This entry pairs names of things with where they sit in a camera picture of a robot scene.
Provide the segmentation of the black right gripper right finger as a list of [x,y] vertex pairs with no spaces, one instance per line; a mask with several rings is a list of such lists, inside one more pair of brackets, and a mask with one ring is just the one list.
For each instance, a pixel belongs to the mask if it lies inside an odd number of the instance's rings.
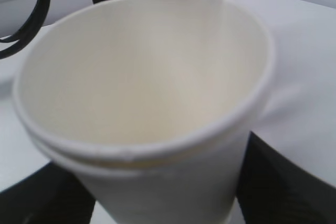
[[335,223],[335,187],[250,133],[237,187],[245,223]]

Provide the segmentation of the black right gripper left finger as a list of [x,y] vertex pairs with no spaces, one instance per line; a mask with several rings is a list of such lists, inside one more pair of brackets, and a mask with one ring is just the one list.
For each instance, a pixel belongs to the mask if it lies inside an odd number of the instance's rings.
[[1,223],[90,223],[95,203],[73,174],[49,163],[1,192]]

